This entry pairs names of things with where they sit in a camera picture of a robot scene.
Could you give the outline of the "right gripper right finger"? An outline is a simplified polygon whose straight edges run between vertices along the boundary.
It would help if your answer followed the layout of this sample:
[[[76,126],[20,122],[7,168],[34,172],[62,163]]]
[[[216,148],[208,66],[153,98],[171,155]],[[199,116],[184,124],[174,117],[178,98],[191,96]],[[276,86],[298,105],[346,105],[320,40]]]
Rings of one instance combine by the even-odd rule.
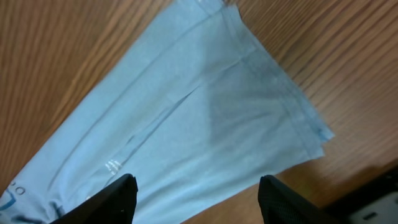
[[[265,224],[338,223],[273,175],[261,177],[257,199]]]

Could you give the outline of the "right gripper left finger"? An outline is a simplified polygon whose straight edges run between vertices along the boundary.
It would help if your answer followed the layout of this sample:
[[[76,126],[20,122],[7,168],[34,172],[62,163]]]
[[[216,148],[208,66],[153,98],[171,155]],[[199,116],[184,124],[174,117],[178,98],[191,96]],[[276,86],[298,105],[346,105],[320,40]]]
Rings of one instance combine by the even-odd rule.
[[[131,224],[137,192],[136,178],[124,174],[52,224]]]

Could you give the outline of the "light blue printed t-shirt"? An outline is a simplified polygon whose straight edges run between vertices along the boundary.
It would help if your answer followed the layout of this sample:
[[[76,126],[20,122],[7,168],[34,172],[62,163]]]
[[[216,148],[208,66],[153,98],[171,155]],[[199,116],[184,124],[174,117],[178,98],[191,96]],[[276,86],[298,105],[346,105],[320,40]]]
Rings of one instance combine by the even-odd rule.
[[[237,6],[175,1],[17,174],[1,222],[50,223],[130,173],[134,223],[180,223],[332,137]]]

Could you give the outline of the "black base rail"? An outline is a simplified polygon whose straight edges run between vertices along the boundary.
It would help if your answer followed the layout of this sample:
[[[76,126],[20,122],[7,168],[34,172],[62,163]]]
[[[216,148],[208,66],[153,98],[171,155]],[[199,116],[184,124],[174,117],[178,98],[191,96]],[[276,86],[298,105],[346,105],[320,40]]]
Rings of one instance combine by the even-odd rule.
[[[397,224],[397,167],[324,208],[340,223]]]

